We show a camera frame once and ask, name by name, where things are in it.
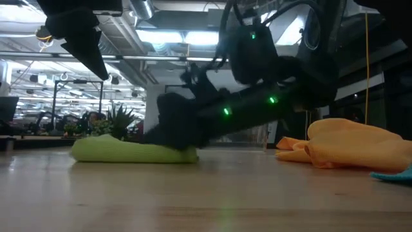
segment potted plant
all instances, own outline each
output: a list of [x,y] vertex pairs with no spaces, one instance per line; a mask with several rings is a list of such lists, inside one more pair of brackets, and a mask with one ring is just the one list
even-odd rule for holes
[[107,120],[96,120],[91,124],[91,135],[100,136],[110,134],[113,126]]
[[127,127],[136,120],[132,112],[133,109],[129,112],[127,112],[127,107],[123,109],[123,104],[116,111],[116,106],[112,103],[108,113],[108,121],[113,125],[111,135],[114,138],[122,140],[127,136]]
[[67,132],[67,136],[72,137],[77,129],[77,126],[74,124],[67,123],[64,125],[64,131]]

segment yellow cable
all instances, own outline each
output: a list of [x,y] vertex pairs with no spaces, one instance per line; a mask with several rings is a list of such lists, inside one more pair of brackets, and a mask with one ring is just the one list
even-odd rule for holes
[[47,36],[47,37],[37,37],[36,36],[36,38],[38,39],[38,40],[50,40],[50,38],[52,38],[52,36],[51,35],[49,35],[49,36]]
[[368,13],[365,12],[366,23],[366,103],[365,103],[365,124],[368,123],[369,110],[369,78],[370,78],[370,64],[369,64],[369,24]]

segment wooden table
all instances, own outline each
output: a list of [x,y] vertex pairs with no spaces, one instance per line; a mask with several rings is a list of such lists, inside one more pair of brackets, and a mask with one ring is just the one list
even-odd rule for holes
[[1,232],[412,230],[412,188],[367,171],[262,151],[200,151],[193,165],[75,164],[68,151],[0,155]]

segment green cloth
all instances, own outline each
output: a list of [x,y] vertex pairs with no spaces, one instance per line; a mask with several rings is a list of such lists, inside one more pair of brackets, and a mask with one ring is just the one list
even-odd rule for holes
[[71,155],[79,162],[183,164],[198,161],[196,148],[178,151],[163,146],[123,142],[110,135],[77,140]]

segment orange cloth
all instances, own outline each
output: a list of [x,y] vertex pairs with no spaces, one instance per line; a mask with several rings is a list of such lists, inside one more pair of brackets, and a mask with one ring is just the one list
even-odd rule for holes
[[374,126],[323,119],[309,126],[308,137],[309,141],[281,139],[276,157],[317,168],[360,166],[396,172],[412,163],[412,141]]

